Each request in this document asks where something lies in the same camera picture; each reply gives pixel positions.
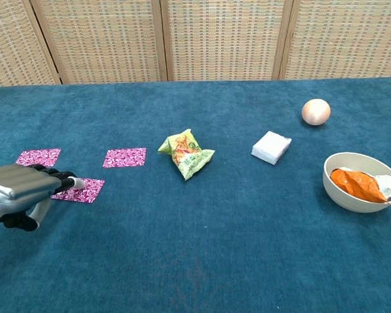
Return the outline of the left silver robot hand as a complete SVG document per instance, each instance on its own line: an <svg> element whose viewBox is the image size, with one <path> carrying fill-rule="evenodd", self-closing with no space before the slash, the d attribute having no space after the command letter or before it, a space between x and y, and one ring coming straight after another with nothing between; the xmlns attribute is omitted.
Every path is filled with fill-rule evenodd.
<svg viewBox="0 0 391 313"><path fill-rule="evenodd" d="M41 164L0 166L0 223L6 228L35 231L46 216L51 197L85 183L71 171Z"/></svg>

